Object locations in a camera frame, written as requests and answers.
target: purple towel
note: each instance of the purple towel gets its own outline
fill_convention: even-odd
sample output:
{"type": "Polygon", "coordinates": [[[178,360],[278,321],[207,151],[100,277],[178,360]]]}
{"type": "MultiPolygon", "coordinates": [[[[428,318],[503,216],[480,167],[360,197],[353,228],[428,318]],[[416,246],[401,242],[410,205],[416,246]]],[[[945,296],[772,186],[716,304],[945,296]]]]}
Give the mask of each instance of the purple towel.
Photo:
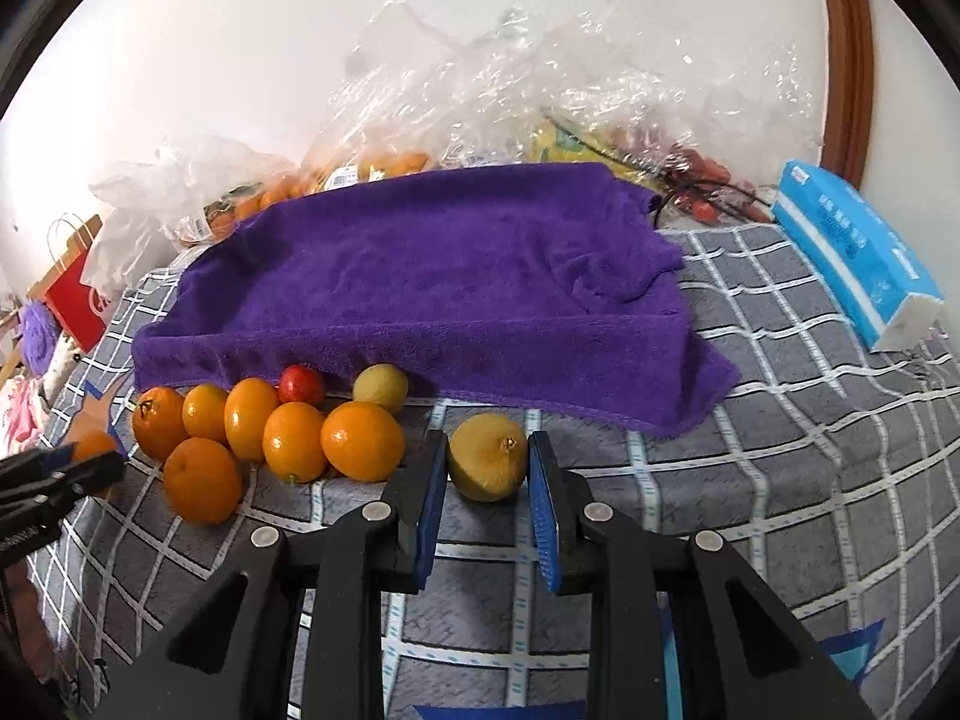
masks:
{"type": "Polygon", "coordinates": [[[195,261],[133,340],[138,388],[375,362],[413,394],[673,437],[737,380],[690,328],[651,193],[599,165],[429,172],[272,206],[195,261]]]}

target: white wall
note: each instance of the white wall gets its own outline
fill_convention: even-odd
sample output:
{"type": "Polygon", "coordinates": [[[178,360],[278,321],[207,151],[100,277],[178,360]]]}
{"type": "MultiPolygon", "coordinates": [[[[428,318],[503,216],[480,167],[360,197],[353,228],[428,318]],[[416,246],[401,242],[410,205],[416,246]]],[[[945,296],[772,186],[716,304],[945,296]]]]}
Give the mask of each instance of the white wall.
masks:
{"type": "Polygon", "coordinates": [[[870,0],[874,123],[861,193],[932,271],[960,330],[960,91],[892,0],[870,0]]]}
{"type": "MultiPolygon", "coordinates": [[[[299,161],[344,57],[384,1],[86,0],[0,122],[0,266],[13,287],[49,266],[54,218],[98,208],[86,185],[106,162],[148,159],[164,137],[210,131],[299,161]]],[[[511,5],[546,25],[589,9],[691,98],[718,79],[769,87],[767,60],[793,46],[822,117],[822,0],[409,1],[462,39],[511,5]]]]}

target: gray plaid bedsheet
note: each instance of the gray plaid bedsheet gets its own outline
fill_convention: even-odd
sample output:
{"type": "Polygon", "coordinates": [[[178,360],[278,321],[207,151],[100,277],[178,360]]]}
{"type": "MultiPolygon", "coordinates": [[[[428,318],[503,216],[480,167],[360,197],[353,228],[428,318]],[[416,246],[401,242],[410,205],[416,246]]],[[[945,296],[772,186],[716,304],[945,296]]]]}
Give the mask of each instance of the gray plaid bedsheet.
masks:
{"type": "MultiPolygon", "coordinates": [[[[866,354],[819,275],[774,227],[668,234],[685,252],[680,279],[697,329],[742,371],[713,415],[678,440],[653,442],[558,413],[505,411],[546,429],[562,464],[646,528],[723,533],[818,640],[882,620],[862,695],[877,716],[909,717],[960,638],[960,368],[947,339],[935,330],[910,354],[866,354]]],[[[123,298],[56,402],[44,443],[64,435],[88,385],[103,391],[130,375],[131,337],[164,316],[184,265],[123,298]]],[[[123,679],[233,543],[262,523],[323,527],[381,489],[342,478],[291,488],[255,469],[231,521],[191,527],[170,512],[160,474],[128,435],[135,395],[125,382],[110,411],[131,451],[126,479],[109,501],[83,501],[61,543],[31,558],[59,675],[78,680],[80,710],[107,689],[94,659],[123,679]]],[[[426,428],[452,431],[486,408],[414,399],[401,421],[415,451],[426,428]]],[[[451,487],[437,555],[424,593],[383,598],[389,717],[417,717],[412,704],[584,697],[589,602],[544,590],[525,490],[479,505],[451,487]]],[[[295,675],[291,718],[300,692],[295,675]]]]}

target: blue tissue package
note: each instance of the blue tissue package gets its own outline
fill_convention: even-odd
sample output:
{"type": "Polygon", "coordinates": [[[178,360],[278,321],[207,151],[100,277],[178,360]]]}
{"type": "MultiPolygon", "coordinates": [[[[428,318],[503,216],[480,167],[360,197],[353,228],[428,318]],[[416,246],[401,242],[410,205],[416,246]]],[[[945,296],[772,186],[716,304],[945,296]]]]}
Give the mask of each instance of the blue tissue package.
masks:
{"type": "Polygon", "coordinates": [[[850,184],[791,160],[774,216],[824,276],[870,351],[904,351],[925,337],[943,295],[913,250],[850,184]]]}

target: red cherry tomato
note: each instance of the red cherry tomato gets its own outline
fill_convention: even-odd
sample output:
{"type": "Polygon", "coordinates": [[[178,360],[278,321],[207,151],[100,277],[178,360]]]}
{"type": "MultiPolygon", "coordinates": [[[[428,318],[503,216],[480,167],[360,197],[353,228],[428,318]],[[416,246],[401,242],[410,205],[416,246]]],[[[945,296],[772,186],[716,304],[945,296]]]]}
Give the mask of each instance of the red cherry tomato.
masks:
{"type": "Polygon", "coordinates": [[[326,397],[326,387],[323,385],[323,376],[312,368],[306,365],[290,365],[280,375],[277,394],[280,396],[280,403],[299,400],[319,406],[326,397]]]}
{"type": "Polygon", "coordinates": [[[720,212],[706,200],[690,200],[690,214],[702,224],[717,224],[720,221],[720,212]]]}

